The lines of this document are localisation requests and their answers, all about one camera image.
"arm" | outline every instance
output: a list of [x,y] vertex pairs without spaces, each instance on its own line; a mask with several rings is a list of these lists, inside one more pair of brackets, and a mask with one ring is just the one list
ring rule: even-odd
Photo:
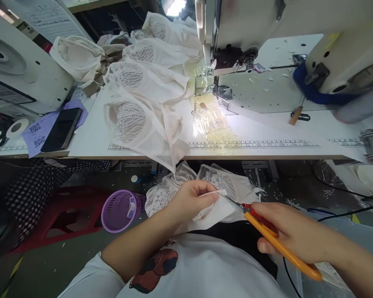
[[214,204],[218,194],[198,196],[215,190],[205,181],[185,182],[165,208],[110,243],[102,251],[103,261],[127,282],[184,221]]
[[[272,222],[279,240],[306,263],[330,263],[357,298],[373,298],[373,255],[335,230],[280,203],[253,203],[257,214]],[[260,238],[262,253],[277,250]]]

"cable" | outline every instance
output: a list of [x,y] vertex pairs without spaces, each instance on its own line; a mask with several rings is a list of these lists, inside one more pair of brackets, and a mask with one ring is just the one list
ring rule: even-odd
[[328,186],[328,187],[334,188],[334,189],[336,189],[336,190],[341,190],[341,191],[344,191],[344,192],[348,192],[348,193],[350,193],[350,194],[357,195],[357,196],[360,196],[360,197],[364,197],[365,199],[373,199],[373,197],[368,197],[368,196],[361,195],[361,194],[356,193],[356,192],[352,192],[352,191],[350,191],[350,190],[345,190],[345,189],[342,189],[342,188],[339,188],[339,187],[332,186],[332,185],[330,185],[330,184],[324,182],[324,181],[323,181],[322,179],[320,179],[319,177],[317,177],[317,176],[314,174],[313,169],[312,169],[312,176],[314,176],[316,180],[318,180],[319,182],[321,182],[322,184],[324,184],[324,185],[326,185],[326,186]]
[[301,298],[301,295],[300,295],[300,293],[297,291],[297,288],[295,287],[293,281],[291,280],[291,277],[290,277],[289,271],[287,270],[286,259],[285,259],[285,257],[283,257],[283,264],[285,265],[285,270],[286,270],[287,277],[289,278],[289,280],[290,280],[290,282],[291,282],[291,285],[293,286],[293,289],[294,289],[295,293],[297,294],[298,298]]
[[337,218],[337,217],[342,217],[342,216],[347,216],[347,215],[353,215],[353,214],[357,214],[357,213],[360,213],[360,212],[368,211],[368,210],[371,210],[371,209],[373,209],[373,206],[362,208],[362,209],[351,211],[351,212],[346,212],[346,213],[342,213],[342,214],[337,214],[337,215],[332,215],[332,216],[324,217],[324,218],[318,219],[318,222],[324,221],[326,219],[332,219],[332,218]]
[[[368,197],[368,196],[361,195],[361,194],[356,193],[356,192],[352,192],[352,191],[349,191],[349,190],[344,190],[344,189],[342,189],[342,188],[338,188],[338,187],[332,186],[332,185],[327,184],[326,182],[322,181],[321,179],[319,179],[319,177],[317,177],[317,176],[314,174],[313,166],[314,166],[315,162],[314,162],[313,164],[311,164],[311,173],[312,173],[312,176],[314,176],[314,177],[316,178],[316,180],[318,180],[319,182],[323,183],[324,185],[326,185],[326,186],[328,186],[328,187],[334,188],[334,189],[336,189],[336,190],[341,190],[341,191],[344,191],[344,192],[348,192],[348,193],[351,193],[351,194],[353,194],[353,195],[358,195],[358,196],[363,197],[363,198],[366,198],[366,199],[373,199],[373,197]],[[325,221],[325,220],[327,220],[327,219],[332,219],[332,218],[338,218],[338,217],[342,217],[342,216],[353,215],[353,214],[356,214],[356,213],[361,213],[361,212],[368,211],[368,210],[372,210],[372,209],[373,209],[373,206],[371,206],[371,207],[366,207],[366,208],[362,208],[362,209],[359,209],[359,210],[354,210],[354,211],[346,212],[346,213],[342,213],[342,214],[331,215],[331,216],[327,216],[327,217],[324,217],[324,218],[319,219],[318,222]],[[297,294],[297,296],[298,296],[299,298],[301,298],[301,295],[300,295],[299,292],[297,291],[297,288],[295,287],[295,285],[294,285],[294,283],[293,283],[293,280],[292,280],[291,277],[290,277],[289,271],[288,271],[287,266],[286,266],[286,260],[285,260],[285,257],[283,257],[283,264],[284,264],[284,266],[285,266],[285,271],[286,271],[287,277],[289,278],[290,283],[291,283],[291,285],[293,286],[293,289],[294,289],[295,293]]]
[[46,166],[33,166],[33,167],[23,167],[23,166],[16,166],[16,165],[13,165],[12,163],[6,163],[5,164],[9,165],[9,166],[14,166],[16,168],[44,168],[44,167],[47,167],[47,166],[52,166],[52,165],[46,165]]

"purple plastic bin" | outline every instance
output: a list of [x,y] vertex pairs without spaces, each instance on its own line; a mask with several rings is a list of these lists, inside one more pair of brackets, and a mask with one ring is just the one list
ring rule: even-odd
[[105,202],[101,221],[105,230],[110,233],[118,233],[125,230],[136,216],[145,210],[146,196],[133,193],[129,190],[114,192]]

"black phone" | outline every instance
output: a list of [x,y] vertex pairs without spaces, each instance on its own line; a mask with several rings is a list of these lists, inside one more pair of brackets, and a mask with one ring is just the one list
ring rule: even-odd
[[58,118],[40,151],[53,152],[66,149],[69,146],[70,139],[82,112],[81,108],[72,108],[59,112]]

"qr code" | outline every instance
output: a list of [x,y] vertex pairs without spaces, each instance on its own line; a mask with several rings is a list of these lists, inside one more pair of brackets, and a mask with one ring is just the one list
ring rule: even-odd
[[40,138],[38,138],[37,140],[34,140],[33,143],[34,143],[34,147],[37,148],[39,147],[41,144],[44,143],[44,141],[46,140],[46,137],[45,136],[42,136]]
[[36,131],[38,131],[40,129],[41,129],[41,126],[38,123],[36,123],[35,125],[32,125],[31,127],[29,127],[30,132],[36,132]]

